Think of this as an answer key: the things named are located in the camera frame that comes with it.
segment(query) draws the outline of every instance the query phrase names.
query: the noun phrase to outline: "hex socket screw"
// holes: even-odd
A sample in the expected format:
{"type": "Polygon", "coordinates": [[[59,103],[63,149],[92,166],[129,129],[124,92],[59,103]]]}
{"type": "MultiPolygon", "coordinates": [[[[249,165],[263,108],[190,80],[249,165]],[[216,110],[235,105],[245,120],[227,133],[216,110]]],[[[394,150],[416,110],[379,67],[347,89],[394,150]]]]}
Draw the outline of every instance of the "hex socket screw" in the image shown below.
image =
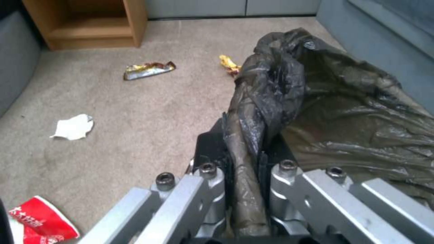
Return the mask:
{"type": "Polygon", "coordinates": [[[285,176],[295,176],[297,174],[297,164],[290,159],[284,159],[279,163],[279,171],[285,176]]]}
{"type": "Polygon", "coordinates": [[[325,169],[325,173],[341,185],[345,182],[347,177],[347,173],[340,167],[329,167],[325,169]]]}
{"type": "Polygon", "coordinates": [[[155,178],[155,184],[160,191],[169,191],[175,186],[175,177],[172,173],[164,172],[155,178]]]}
{"type": "Polygon", "coordinates": [[[215,163],[203,163],[199,166],[199,175],[204,179],[212,179],[217,175],[217,166],[215,163]]]}

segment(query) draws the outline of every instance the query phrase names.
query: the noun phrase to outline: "wooden shelf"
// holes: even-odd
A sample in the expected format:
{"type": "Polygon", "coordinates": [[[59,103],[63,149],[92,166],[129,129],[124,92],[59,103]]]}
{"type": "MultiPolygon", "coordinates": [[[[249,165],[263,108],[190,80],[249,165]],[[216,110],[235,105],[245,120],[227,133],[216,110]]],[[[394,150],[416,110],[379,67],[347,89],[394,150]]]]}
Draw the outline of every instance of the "wooden shelf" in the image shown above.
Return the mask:
{"type": "Polygon", "coordinates": [[[137,46],[144,0],[23,0],[51,50],[137,46]]]}
{"type": "Polygon", "coordinates": [[[79,18],[53,30],[49,39],[90,39],[131,37],[133,34],[125,18],[79,18]]]}

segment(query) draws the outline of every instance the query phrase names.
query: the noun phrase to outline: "plastic bag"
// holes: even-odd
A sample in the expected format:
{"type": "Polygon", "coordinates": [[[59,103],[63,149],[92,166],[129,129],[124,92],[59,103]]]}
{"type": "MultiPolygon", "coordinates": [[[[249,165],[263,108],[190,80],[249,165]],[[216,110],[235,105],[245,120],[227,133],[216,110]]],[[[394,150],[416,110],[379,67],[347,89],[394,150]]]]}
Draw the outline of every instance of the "plastic bag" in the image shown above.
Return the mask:
{"type": "Polygon", "coordinates": [[[303,66],[279,47],[258,48],[243,64],[224,116],[224,140],[234,165],[236,235],[269,235],[256,176],[261,148],[295,118],[304,94],[303,66]]]}
{"type": "Polygon", "coordinates": [[[291,52],[306,92],[282,135],[305,170],[340,166],[355,182],[380,177],[434,209],[434,119],[395,77],[304,30],[291,52]]]}
{"type": "Polygon", "coordinates": [[[233,228],[269,234],[257,160],[282,131],[300,167],[381,177],[433,207],[434,119],[391,75],[304,29],[269,33],[247,58],[227,114],[234,163],[233,228]]]}

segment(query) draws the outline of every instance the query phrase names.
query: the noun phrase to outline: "floor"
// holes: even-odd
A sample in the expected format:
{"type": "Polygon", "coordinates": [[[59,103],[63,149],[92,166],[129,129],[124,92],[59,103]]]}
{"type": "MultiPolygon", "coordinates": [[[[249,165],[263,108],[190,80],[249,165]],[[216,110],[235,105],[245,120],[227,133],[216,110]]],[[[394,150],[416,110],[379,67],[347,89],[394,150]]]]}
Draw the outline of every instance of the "floor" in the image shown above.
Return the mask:
{"type": "Polygon", "coordinates": [[[339,44],[314,17],[151,21],[140,49],[44,51],[34,77],[0,119],[0,196],[6,208],[40,195],[82,233],[128,192],[155,176],[182,176],[198,134],[229,106],[233,79],[257,40],[303,27],[339,44]],[[123,81],[129,64],[173,61],[178,69],[123,81]],[[50,139],[57,120],[94,118],[87,138],[50,139]]]}

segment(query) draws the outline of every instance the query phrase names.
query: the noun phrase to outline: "trash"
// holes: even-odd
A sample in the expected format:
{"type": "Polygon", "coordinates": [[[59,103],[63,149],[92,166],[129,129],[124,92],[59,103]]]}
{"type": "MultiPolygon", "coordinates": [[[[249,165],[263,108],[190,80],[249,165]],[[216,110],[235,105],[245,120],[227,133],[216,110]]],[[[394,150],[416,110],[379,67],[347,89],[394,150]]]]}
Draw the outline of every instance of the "trash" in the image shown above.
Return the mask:
{"type": "Polygon", "coordinates": [[[232,77],[236,77],[241,69],[241,66],[236,65],[230,57],[226,55],[220,55],[220,64],[226,68],[227,73],[230,74],[232,77]]]}
{"type": "Polygon", "coordinates": [[[256,174],[278,133],[305,171],[339,166],[355,183],[381,177],[433,209],[434,118],[392,75],[300,28],[262,37],[235,83],[223,129],[236,235],[270,232],[256,174]]]}
{"type": "Polygon", "coordinates": [[[147,76],[163,74],[176,69],[173,62],[162,63],[145,63],[143,65],[129,65],[124,73],[124,80],[134,80],[147,76]]]}
{"type": "Polygon", "coordinates": [[[80,114],[67,120],[59,120],[56,132],[50,138],[63,137],[70,141],[85,138],[92,127],[93,118],[87,114],[80,114]]]}
{"type": "Polygon", "coordinates": [[[54,244],[72,238],[79,238],[76,227],[51,203],[40,196],[9,211],[22,225],[10,221],[15,243],[54,244]]]}

